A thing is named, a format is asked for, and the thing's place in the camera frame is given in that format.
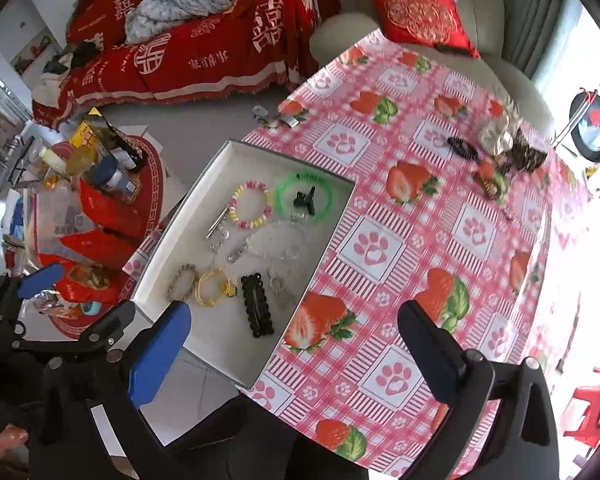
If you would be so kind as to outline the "left hand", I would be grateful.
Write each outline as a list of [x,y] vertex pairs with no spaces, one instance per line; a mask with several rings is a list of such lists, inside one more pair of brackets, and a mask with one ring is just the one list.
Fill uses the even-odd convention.
[[4,458],[13,448],[27,443],[29,434],[23,428],[9,424],[0,433],[0,458]]

